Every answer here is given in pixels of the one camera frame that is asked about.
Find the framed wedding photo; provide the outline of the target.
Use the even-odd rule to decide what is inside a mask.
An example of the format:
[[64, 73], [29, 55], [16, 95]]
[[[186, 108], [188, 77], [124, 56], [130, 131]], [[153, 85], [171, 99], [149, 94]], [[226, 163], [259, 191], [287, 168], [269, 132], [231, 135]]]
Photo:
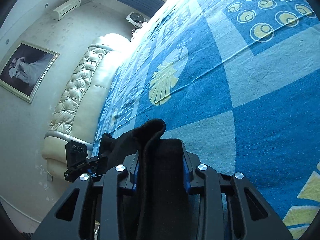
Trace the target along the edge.
[[1, 87], [32, 103], [43, 78], [59, 55], [35, 44], [19, 42], [1, 64]]

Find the blue patterned bed sheet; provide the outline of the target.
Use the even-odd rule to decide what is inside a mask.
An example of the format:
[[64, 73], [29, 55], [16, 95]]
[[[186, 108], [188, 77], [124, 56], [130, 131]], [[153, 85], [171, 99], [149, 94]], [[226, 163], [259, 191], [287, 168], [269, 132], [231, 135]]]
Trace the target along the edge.
[[[117, 68], [94, 138], [152, 119], [198, 155], [194, 239], [319, 239], [319, 19], [311, 0], [168, 0]], [[122, 239], [127, 168], [100, 175]]]

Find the black pants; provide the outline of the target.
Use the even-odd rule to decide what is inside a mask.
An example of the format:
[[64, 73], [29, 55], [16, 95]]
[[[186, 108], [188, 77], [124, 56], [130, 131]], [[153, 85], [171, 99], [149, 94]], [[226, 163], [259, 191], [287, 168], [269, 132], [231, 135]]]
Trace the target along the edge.
[[194, 198], [183, 185], [183, 150], [178, 139], [162, 139], [161, 119], [152, 119], [114, 139], [103, 134], [99, 154], [103, 174], [138, 153], [137, 192], [123, 198], [122, 239], [194, 239]]

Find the white round desk fan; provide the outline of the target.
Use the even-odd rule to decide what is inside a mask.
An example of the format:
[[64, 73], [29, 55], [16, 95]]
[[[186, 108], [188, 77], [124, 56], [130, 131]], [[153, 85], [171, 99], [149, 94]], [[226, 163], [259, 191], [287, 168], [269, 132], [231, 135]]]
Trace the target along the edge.
[[142, 16], [141, 14], [139, 14], [137, 12], [131, 12], [125, 18], [125, 20], [127, 20], [129, 23], [131, 23], [132, 25], [134, 25], [137, 28], [141, 28], [144, 23], [149, 21], [144, 16]]

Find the cream tufted leather headboard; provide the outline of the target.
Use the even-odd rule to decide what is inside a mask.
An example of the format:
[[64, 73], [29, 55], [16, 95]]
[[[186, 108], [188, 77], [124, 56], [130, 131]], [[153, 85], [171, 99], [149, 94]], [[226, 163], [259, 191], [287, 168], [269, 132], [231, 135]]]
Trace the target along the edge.
[[92, 152], [100, 111], [130, 41], [110, 33], [95, 38], [66, 83], [44, 136], [42, 157], [47, 172], [63, 179], [67, 171], [65, 145], [74, 140]]

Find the white wall air conditioner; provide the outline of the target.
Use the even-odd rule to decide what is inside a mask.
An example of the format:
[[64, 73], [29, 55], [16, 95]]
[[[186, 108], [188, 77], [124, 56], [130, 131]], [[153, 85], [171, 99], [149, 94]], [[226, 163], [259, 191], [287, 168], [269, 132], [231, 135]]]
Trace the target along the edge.
[[68, 13], [72, 12], [74, 9], [80, 7], [81, 0], [68, 0], [59, 7], [55, 8], [51, 13], [51, 18], [56, 21], [60, 21]]

